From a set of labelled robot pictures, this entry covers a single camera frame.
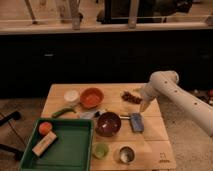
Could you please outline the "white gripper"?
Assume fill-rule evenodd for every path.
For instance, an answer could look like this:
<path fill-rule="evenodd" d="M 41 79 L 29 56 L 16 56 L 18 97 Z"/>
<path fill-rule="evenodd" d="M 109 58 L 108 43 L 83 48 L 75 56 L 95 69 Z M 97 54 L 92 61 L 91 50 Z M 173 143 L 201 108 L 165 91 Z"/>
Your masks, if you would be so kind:
<path fill-rule="evenodd" d="M 159 92 L 150 83 L 146 83 L 141 87 L 140 94 L 143 101 L 140 104 L 139 112 L 145 112 L 150 102 L 159 95 Z"/>

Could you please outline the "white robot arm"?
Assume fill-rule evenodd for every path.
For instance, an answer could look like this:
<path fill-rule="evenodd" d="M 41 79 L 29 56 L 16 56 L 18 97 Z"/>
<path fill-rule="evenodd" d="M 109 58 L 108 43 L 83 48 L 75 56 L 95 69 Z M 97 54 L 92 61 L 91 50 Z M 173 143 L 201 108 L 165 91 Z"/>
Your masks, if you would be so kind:
<path fill-rule="evenodd" d="M 179 75 L 175 71 L 152 73 L 149 82 L 140 88 L 140 112 L 144 112 L 159 94 L 163 94 L 187 111 L 194 122 L 213 137 L 213 107 L 180 88 L 178 82 Z"/>

